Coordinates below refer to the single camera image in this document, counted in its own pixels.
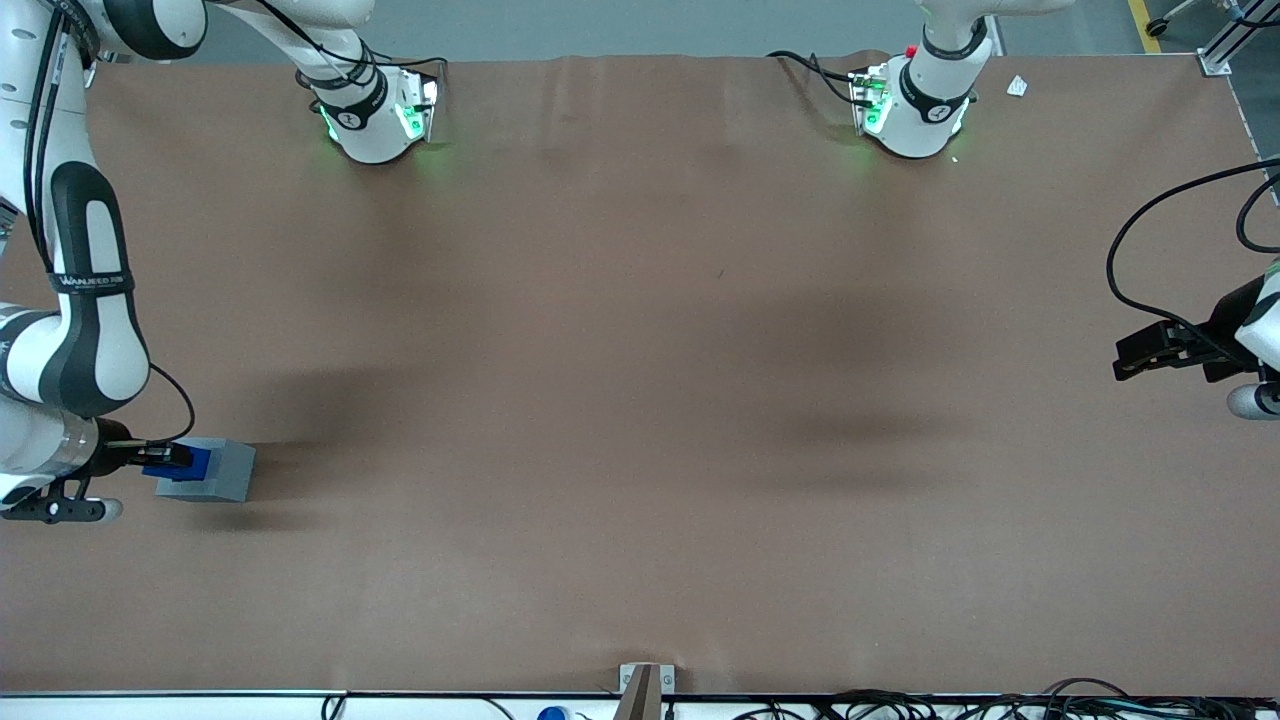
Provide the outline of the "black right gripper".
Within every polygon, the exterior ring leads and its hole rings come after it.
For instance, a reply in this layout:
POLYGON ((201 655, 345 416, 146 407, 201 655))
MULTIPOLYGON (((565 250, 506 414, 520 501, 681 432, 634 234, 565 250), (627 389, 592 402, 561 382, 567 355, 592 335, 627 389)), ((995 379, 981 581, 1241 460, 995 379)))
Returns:
POLYGON ((120 421, 96 420, 95 477, 110 475, 142 457, 145 471, 196 471, 196 456, 187 445, 175 441, 147 441, 132 436, 120 421))

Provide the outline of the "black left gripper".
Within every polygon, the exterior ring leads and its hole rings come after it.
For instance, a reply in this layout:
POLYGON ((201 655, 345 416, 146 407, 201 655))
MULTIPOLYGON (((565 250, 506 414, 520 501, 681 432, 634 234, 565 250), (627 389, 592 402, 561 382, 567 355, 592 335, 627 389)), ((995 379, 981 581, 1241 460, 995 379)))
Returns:
POLYGON ((1262 275, 1224 295, 1199 332, 1210 346, 1188 327, 1160 320, 1116 342, 1112 363, 1115 380, 1129 380, 1142 373, 1203 365, 1204 380, 1219 383, 1240 374, 1268 382, 1268 369, 1253 351, 1235 340, 1253 311, 1265 286, 1262 275))

